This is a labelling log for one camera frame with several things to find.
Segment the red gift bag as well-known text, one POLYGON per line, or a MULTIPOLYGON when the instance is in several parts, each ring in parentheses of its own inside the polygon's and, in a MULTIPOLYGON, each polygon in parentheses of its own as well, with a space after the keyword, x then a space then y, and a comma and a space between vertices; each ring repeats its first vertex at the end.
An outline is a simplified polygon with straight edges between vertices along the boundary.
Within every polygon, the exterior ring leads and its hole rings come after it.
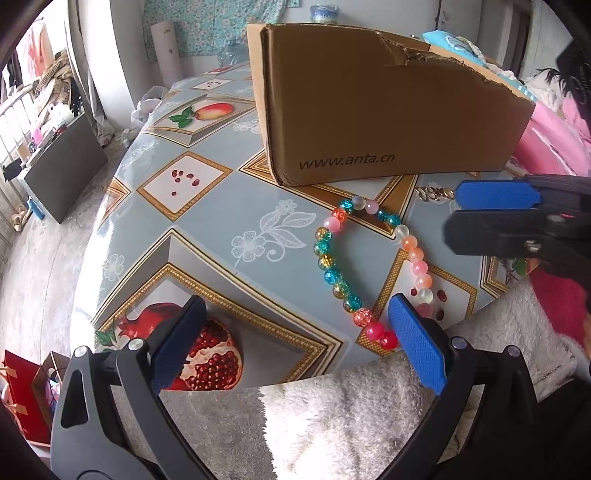
POLYGON ((41 364, 8 350, 1 360, 1 377, 7 382, 4 405, 16 419, 24 438, 50 446, 53 417, 69 358, 51 351, 41 364))

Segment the floral blue curtain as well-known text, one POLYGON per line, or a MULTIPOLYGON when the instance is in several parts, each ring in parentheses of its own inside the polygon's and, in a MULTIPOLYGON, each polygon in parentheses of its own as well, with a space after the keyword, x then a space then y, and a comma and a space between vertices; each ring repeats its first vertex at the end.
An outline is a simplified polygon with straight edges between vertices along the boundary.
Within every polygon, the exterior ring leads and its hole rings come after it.
POLYGON ((247 24, 279 22, 288 8, 300 6, 287 0, 146 0, 142 29, 147 58, 156 59, 151 27, 157 23, 173 24, 179 56, 214 56, 245 41, 247 24))

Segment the white fluffy cloth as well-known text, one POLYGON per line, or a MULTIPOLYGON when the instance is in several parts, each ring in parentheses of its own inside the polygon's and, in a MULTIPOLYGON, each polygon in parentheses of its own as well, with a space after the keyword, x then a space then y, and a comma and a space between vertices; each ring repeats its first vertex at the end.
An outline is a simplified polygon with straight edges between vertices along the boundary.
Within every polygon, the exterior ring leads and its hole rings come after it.
MULTIPOLYGON (((588 362, 554 331, 529 280, 448 328, 474 347, 518 346, 538 399, 588 362)), ((161 400, 219 479, 375 479, 435 396, 397 352, 338 373, 238 392, 166 391, 161 400)))

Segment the dark grey cabinet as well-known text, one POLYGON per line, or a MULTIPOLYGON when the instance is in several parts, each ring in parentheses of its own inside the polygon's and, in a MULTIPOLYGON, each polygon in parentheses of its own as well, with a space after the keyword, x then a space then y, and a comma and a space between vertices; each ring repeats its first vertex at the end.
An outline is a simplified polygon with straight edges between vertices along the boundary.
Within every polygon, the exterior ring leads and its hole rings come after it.
POLYGON ((61 224, 107 162, 87 117, 80 115, 34 154, 17 179, 41 211, 61 224))

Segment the pink quilt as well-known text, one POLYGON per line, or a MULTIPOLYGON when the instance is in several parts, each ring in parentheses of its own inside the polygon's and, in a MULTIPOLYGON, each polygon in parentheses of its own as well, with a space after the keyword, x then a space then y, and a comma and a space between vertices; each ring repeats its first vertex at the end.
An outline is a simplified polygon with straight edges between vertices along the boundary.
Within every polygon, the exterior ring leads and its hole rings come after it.
MULTIPOLYGON (((559 116, 538 102, 513 157, 530 174, 590 175, 590 130, 567 96, 559 116)), ((576 282, 547 270, 533 273, 532 286, 554 330, 590 353, 586 292, 576 282)))

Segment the brown cardboard box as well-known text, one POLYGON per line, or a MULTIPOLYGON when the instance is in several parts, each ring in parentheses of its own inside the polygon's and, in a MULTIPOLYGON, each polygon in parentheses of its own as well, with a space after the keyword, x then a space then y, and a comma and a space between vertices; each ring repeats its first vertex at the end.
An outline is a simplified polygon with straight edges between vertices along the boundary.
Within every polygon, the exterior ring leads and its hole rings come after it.
POLYGON ((360 27, 250 24, 253 94, 281 186, 497 171, 535 105, 439 46, 360 27))

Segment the blue water bottle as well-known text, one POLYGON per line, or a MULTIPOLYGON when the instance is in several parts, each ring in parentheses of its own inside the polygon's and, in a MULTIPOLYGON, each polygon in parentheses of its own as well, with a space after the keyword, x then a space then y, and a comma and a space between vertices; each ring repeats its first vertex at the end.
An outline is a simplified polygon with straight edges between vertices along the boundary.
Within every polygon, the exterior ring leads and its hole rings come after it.
POLYGON ((310 7, 311 22, 317 24, 337 24, 339 22, 339 6, 335 4, 315 4, 310 7))

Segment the rolled white paper tube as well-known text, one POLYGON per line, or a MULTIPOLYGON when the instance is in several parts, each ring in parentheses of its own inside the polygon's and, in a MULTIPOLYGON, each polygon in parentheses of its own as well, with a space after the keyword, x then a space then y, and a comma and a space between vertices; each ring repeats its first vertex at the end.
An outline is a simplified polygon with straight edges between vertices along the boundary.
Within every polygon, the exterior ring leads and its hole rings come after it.
POLYGON ((153 24, 150 32, 163 84, 169 88, 183 78, 174 24, 171 20, 161 21, 153 24))

